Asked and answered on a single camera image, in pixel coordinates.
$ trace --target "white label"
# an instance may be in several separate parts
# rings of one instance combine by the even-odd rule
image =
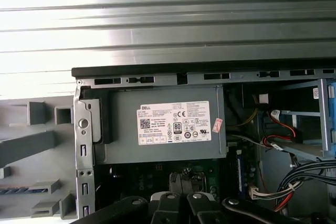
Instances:
[[[284,150],[277,144],[271,143],[271,145],[274,147],[274,149],[277,149],[278,151],[283,151]]]
[[[319,98],[319,89],[318,88],[313,88],[313,97],[314,97],[314,99]]]
[[[216,118],[214,127],[212,128],[212,131],[215,133],[218,133],[221,130],[221,126],[222,126],[222,119]]]
[[[141,105],[137,119],[139,145],[211,140],[208,101]]]
[[[279,115],[280,115],[280,110],[273,110],[272,112],[271,112],[271,116],[274,118],[274,119],[276,119],[277,121],[280,121],[280,119],[279,119]]]

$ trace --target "screw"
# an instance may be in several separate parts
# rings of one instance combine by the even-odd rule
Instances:
[[[135,201],[132,202],[132,204],[133,204],[133,205],[138,205],[138,204],[141,204],[141,201],[139,201],[139,200],[135,200]]]
[[[237,204],[239,204],[239,201],[236,200],[236,199],[229,199],[229,204],[230,205],[237,205]]]
[[[200,199],[202,197],[202,195],[200,195],[200,194],[194,194],[193,195],[193,198],[194,199]]]

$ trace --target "power connector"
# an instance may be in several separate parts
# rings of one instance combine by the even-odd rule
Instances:
[[[259,188],[254,185],[250,185],[248,187],[248,194],[252,200],[258,199],[258,197],[254,195],[255,192],[259,192]]]

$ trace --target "metal chassis frame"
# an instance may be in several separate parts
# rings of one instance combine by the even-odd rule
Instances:
[[[228,79],[204,80],[203,74],[205,73],[188,73],[188,85],[202,85],[202,84],[222,84],[222,83],[239,83],[239,82],[262,82],[262,81],[285,81],[285,80],[307,80],[313,79],[314,81],[303,84],[305,87],[317,86],[319,89],[319,106],[321,117],[321,130],[322,130],[322,147],[323,155],[321,158],[332,158],[334,144],[332,143],[331,129],[329,122],[328,111],[328,82],[327,79],[336,78],[336,69],[334,73],[323,73],[322,69],[314,69],[313,75],[306,76],[291,76],[290,70],[276,70],[279,72],[279,77],[260,77],[260,71],[246,71],[246,72],[226,72],[229,74]],[[153,83],[129,83],[130,77],[140,76],[154,76]],[[81,88],[89,86],[92,89],[102,88],[135,88],[135,87],[159,87],[159,86],[175,86],[177,84],[176,73],[168,74],[145,74],[145,75],[125,75],[113,76],[111,78],[121,78],[118,84],[103,84],[96,85],[94,78],[92,79],[78,79],[73,105],[75,108],[75,152],[76,152],[76,185],[77,185],[77,217],[82,218],[88,214],[95,212],[95,181],[93,167],[95,165],[95,157],[93,151],[93,143],[97,140],[94,137],[94,132],[97,129],[91,122],[92,118],[97,118],[94,111],[90,110],[90,103],[99,103],[98,99],[93,100],[80,100]],[[83,127],[80,125],[82,119],[88,120],[88,126]],[[287,151],[305,155],[309,159],[316,160],[316,155],[305,153],[293,147],[286,147]]]

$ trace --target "barcode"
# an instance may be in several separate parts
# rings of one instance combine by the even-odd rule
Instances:
[[[150,119],[140,119],[140,128],[141,129],[150,129],[151,120]]]

